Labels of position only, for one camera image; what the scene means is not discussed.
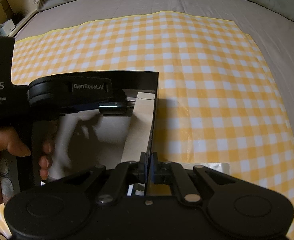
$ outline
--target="gray bedsheet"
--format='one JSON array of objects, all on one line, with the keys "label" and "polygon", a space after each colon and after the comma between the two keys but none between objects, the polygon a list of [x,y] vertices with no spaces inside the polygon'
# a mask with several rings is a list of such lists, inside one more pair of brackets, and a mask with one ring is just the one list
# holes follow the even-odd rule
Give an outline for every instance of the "gray bedsheet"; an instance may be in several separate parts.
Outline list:
[{"label": "gray bedsheet", "polygon": [[233,20],[252,36],[282,95],[294,134],[294,22],[246,0],[77,0],[36,14],[16,38],[87,21],[161,10]]}]

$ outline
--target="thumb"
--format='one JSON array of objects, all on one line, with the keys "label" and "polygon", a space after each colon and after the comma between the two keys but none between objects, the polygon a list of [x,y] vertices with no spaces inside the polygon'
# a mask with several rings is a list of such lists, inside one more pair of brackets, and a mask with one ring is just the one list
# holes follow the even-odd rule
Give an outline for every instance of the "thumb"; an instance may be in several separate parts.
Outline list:
[{"label": "thumb", "polygon": [[31,154],[28,147],[20,140],[16,130],[12,127],[0,128],[0,152],[8,150],[12,155],[25,157]]},{"label": "thumb", "polygon": [[31,154],[28,147],[20,140],[16,130],[12,127],[0,128],[0,152],[6,149],[10,154],[19,157]]}]

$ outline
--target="yellow gingham cloth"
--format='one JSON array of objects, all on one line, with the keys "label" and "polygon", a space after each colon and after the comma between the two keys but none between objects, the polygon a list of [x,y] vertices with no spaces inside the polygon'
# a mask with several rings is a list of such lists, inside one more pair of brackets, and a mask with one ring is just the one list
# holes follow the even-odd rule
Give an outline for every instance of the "yellow gingham cloth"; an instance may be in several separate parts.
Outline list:
[{"label": "yellow gingham cloth", "polygon": [[[294,141],[263,56],[232,21],[162,11],[87,22],[15,44],[12,81],[94,70],[159,71],[154,150],[227,162],[294,205]],[[288,236],[294,238],[294,222]]]}]

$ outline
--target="finger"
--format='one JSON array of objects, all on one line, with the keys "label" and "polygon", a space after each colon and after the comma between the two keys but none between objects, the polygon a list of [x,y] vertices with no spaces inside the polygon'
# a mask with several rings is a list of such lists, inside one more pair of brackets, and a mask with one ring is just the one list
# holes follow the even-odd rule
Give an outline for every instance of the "finger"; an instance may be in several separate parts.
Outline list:
[{"label": "finger", "polygon": [[55,142],[53,140],[45,140],[43,143],[43,152],[45,154],[52,154],[55,151]]},{"label": "finger", "polygon": [[40,176],[41,176],[41,178],[42,178],[42,180],[45,180],[45,179],[47,179],[48,178],[48,170],[46,170],[46,169],[41,169],[41,171],[40,171]]},{"label": "finger", "polygon": [[43,169],[49,169],[52,166],[53,161],[51,156],[47,155],[40,157],[38,164]]},{"label": "finger", "polygon": [[11,127],[0,128],[0,151],[6,149],[15,156],[24,157],[31,154],[28,147],[20,140],[15,129]]},{"label": "finger", "polygon": [[31,154],[28,147],[20,140],[12,127],[0,128],[0,151],[8,150],[12,155],[25,157]]}]

